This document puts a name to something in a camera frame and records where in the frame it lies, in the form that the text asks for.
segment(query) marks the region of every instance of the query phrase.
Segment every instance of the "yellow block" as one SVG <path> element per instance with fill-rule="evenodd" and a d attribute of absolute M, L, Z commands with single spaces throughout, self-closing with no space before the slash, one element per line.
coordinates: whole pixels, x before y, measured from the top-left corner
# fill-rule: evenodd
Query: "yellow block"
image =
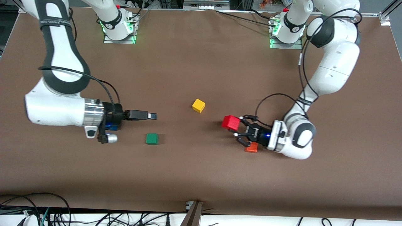
<path fill-rule="evenodd" d="M 193 103 L 193 110 L 198 113 L 201 113 L 202 110 L 204 110 L 204 107 L 205 107 L 205 103 L 199 99 L 195 100 L 195 102 Z"/>

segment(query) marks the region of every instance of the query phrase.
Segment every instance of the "brown table surface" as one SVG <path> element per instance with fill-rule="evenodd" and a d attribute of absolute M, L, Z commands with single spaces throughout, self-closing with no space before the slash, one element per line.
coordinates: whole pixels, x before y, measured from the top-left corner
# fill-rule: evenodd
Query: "brown table surface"
<path fill-rule="evenodd" d="M 253 114 L 269 94 L 301 91 L 299 50 L 270 49 L 264 25 L 211 10 L 151 11 L 137 43 L 120 45 L 102 43 L 92 9 L 75 8 L 74 20 L 91 74 L 116 87 L 124 109 L 158 120 L 125 122 L 116 144 L 87 139 L 76 126 L 31 123 L 23 98 L 41 77 L 45 46 L 38 21 L 21 14 L 0 60 L 1 193 L 54 192 L 75 208 L 182 211 L 198 199 L 215 214 L 402 220 L 402 63 L 378 18 L 359 25 L 349 81 L 308 112 L 318 132 L 307 160 L 246 153 L 220 127 L 225 115 Z M 309 76 L 322 54 L 309 47 Z M 82 96 L 108 100 L 95 82 Z M 206 102 L 201 114 L 190 107 L 196 98 Z M 272 98 L 260 118 L 281 119 L 291 105 Z M 146 145 L 147 133 L 161 134 L 162 144 Z"/>

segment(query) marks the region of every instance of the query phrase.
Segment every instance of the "red block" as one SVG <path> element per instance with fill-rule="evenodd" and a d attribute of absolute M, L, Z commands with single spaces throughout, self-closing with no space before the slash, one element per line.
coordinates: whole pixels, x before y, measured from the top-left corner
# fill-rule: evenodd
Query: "red block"
<path fill-rule="evenodd" d="M 258 143 L 251 142 L 251 146 L 246 148 L 244 151 L 249 153 L 256 153 L 258 149 Z"/>
<path fill-rule="evenodd" d="M 222 128 L 237 130 L 239 128 L 239 124 L 239 118 L 232 115 L 227 115 L 224 117 L 224 121 L 222 122 Z"/>

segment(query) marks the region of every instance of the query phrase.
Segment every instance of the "teal cable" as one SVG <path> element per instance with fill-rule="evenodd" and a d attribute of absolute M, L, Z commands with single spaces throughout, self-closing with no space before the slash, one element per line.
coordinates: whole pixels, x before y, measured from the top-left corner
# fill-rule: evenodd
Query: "teal cable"
<path fill-rule="evenodd" d="M 47 208 L 45 214 L 43 215 L 43 219 L 42 219 L 42 221 L 41 221 L 41 226 L 43 226 L 44 223 L 45 223 L 46 215 L 47 215 L 47 212 L 49 211 L 49 209 L 50 209 L 50 207 Z"/>

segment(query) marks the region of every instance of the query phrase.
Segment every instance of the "green block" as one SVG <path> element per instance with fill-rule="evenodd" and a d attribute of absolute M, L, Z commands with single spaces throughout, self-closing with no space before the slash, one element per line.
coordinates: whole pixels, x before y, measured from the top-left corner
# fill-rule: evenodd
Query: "green block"
<path fill-rule="evenodd" d="M 158 135 L 157 134 L 147 134 L 146 143 L 148 145 L 157 145 L 158 144 Z"/>

